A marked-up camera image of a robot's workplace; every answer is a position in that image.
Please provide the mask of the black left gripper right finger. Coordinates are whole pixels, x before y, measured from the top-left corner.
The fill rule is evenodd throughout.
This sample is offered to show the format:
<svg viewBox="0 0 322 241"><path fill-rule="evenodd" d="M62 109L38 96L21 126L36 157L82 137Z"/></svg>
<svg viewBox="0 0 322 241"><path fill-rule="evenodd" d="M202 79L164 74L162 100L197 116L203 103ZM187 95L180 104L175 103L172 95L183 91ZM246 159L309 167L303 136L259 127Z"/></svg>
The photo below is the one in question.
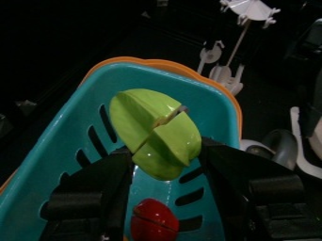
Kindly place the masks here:
<svg viewBox="0 0 322 241"><path fill-rule="evenodd" d="M322 220L291 170L209 137L202 140L199 161L226 241L322 241Z"/></svg>

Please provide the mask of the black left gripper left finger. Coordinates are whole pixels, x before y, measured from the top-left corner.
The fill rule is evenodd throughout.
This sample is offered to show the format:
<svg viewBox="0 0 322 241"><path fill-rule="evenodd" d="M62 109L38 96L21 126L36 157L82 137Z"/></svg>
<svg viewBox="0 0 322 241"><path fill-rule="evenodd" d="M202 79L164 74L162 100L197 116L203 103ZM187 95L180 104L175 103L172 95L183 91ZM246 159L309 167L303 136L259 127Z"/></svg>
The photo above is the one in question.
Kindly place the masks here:
<svg viewBox="0 0 322 241"><path fill-rule="evenodd" d="M66 175L40 209L47 224L39 241L123 241L132 171L122 147Z"/></svg>

